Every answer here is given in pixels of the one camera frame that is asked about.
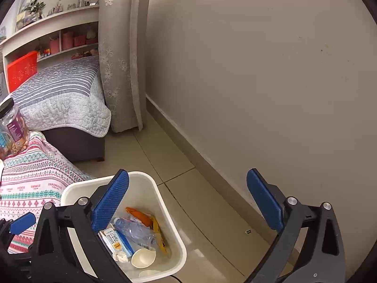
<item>black cable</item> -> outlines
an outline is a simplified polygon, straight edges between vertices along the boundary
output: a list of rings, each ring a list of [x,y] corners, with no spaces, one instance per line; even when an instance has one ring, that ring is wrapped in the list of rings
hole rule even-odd
[[[174,275],[171,275],[171,277],[173,277],[174,279],[176,279],[179,283],[183,283],[180,279],[178,279],[176,276]]]

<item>paper cup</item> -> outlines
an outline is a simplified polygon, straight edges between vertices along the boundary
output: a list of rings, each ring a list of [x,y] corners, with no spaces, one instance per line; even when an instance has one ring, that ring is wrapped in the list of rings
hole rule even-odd
[[[137,250],[131,259],[131,264],[136,268],[146,268],[153,264],[156,259],[156,251],[146,248]]]

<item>gray and white striped blanket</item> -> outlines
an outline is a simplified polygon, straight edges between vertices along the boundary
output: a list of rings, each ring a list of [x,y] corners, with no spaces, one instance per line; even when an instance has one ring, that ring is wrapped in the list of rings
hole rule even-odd
[[[109,130],[98,56],[45,68],[10,94],[32,131],[74,127],[95,137]]]

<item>pink and white patterned cloth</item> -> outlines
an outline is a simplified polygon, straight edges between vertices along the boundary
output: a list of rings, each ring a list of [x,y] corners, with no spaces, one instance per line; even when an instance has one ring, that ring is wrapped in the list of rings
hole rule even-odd
[[[40,132],[31,132],[28,148],[8,156],[3,163],[0,218],[6,220],[32,212],[38,222],[46,202],[60,206],[61,194],[69,184],[93,179],[68,161]],[[8,252],[27,252],[36,227],[37,224],[15,235]]]

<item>tile floor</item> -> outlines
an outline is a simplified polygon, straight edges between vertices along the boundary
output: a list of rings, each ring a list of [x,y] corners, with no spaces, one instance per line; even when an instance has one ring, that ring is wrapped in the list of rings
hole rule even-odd
[[[141,132],[106,136],[104,162],[77,166],[98,178],[114,175],[120,168],[153,177],[187,249],[186,264],[176,274],[183,283],[244,282],[269,248],[255,231],[246,234],[250,226],[150,115]],[[177,281],[167,277],[154,282]]]

